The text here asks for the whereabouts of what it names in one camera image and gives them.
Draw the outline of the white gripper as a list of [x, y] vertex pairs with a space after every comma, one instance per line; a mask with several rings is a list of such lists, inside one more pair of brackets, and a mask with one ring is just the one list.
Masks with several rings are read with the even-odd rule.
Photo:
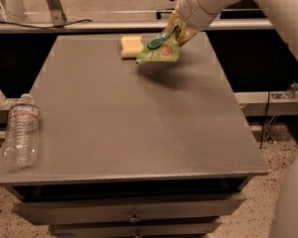
[[198, 30], [205, 29], [214, 20], [221, 9], [221, 0], [179, 0], [178, 5], [171, 13], [164, 32], [169, 37], [177, 27], [176, 41], [183, 46]]

